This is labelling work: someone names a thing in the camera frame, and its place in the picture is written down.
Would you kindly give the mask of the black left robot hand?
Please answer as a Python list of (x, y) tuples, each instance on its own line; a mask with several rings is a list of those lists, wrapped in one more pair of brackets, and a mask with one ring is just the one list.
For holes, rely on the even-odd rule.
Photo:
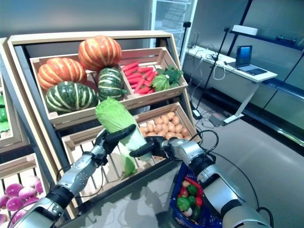
[(98, 134), (95, 144), (91, 152), (95, 156), (105, 156), (110, 154), (113, 149), (118, 145), (119, 141), (129, 136), (134, 130), (136, 125), (130, 126), (119, 130), (114, 133), (109, 133), (105, 128)]

